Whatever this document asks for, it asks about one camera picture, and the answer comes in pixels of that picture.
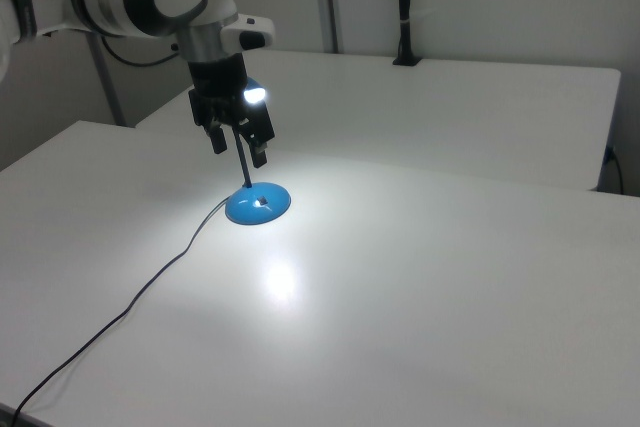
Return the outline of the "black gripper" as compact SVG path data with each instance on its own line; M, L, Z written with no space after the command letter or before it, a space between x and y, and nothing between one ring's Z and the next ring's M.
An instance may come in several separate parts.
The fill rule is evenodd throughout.
M242 98L247 85L243 57L228 57L215 62L189 62L193 89L188 92L193 120L202 127L215 154L227 150L221 122L240 120L239 131L249 146L252 164L267 163L266 149L275 132L266 105L248 105L241 115Z

